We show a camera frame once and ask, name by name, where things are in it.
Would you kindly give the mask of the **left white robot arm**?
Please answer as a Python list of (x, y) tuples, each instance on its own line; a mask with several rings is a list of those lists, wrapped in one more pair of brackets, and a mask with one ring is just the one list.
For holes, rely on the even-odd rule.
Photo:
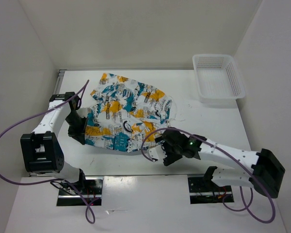
[(85, 144), (87, 119), (77, 113), (80, 107), (81, 99), (75, 92), (52, 95), (49, 112), (31, 133), (23, 134), (20, 139), (27, 172), (67, 180), (70, 189), (76, 194), (85, 192), (87, 188), (85, 174), (80, 168), (65, 161), (57, 136), (63, 123), (67, 122), (68, 136), (82, 145)]

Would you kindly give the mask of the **white plastic mesh basket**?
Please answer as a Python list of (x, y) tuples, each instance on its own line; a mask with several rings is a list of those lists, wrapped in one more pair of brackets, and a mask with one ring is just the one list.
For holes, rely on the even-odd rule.
[(242, 77), (232, 56), (196, 54), (192, 62), (201, 102), (219, 103), (245, 97)]

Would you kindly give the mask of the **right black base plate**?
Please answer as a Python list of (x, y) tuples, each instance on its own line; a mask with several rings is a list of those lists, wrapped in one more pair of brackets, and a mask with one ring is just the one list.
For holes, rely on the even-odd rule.
[(227, 203), (234, 202), (231, 186), (218, 187), (216, 184), (207, 183), (203, 176), (188, 176), (190, 204)]

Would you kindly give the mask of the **white yellow teal printed shorts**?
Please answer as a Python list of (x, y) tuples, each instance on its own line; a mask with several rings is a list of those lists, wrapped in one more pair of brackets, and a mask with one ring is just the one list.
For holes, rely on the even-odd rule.
[(121, 152), (155, 147), (156, 131), (170, 125), (173, 99), (158, 88), (103, 73), (91, 92), (85, 144)]

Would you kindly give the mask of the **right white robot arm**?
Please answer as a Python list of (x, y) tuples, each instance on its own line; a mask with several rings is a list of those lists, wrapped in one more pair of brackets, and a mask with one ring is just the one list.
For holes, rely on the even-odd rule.
[(155, 141), (162, 145), (165, 166), (183, 157), (215, 162), (204, 174), (203, 185), (208, 191), (226, 185), (244, 186), (265, 197), (278, 197), (285, 169), (268, 149), (232, 148), (175, 128), (165, 130)]

